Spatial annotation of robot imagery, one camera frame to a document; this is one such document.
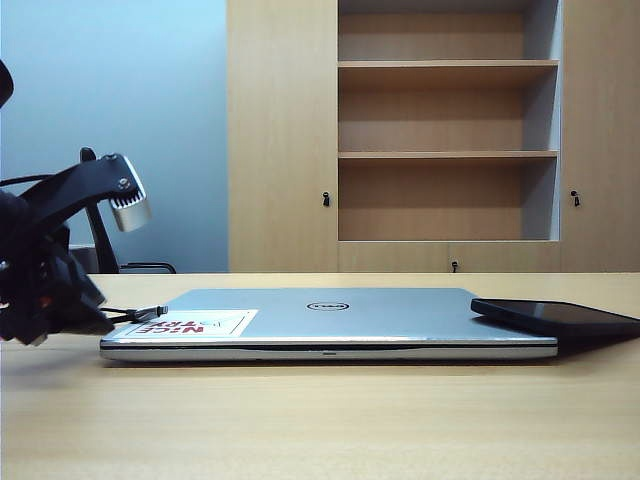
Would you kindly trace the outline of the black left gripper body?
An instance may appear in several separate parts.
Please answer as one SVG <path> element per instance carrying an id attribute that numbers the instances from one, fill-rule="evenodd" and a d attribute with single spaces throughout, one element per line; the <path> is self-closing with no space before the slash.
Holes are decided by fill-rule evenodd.
<path id="1" fill-rule="evenodd" d="M 71 255 L 67 219 L 102 200 L 130 203 L 132 199 L 133 166 L 122 154 L 78 163 L 20 195 L 2 192 L 3 340 L 38 345 L 57 334 L 50 332 L 49 286 L 54 257 Z"/>

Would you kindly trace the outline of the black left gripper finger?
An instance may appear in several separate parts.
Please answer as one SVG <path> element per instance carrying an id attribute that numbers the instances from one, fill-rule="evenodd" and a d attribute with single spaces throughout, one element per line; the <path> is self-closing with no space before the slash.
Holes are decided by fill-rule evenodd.
<path id="1" fill-rule="evenodd" d="M 55 256 L 49 293 L 51 333 L 105 335 L 114 324 L 100 310 L 105 297 L 83 267 L 67 253 Z"/>

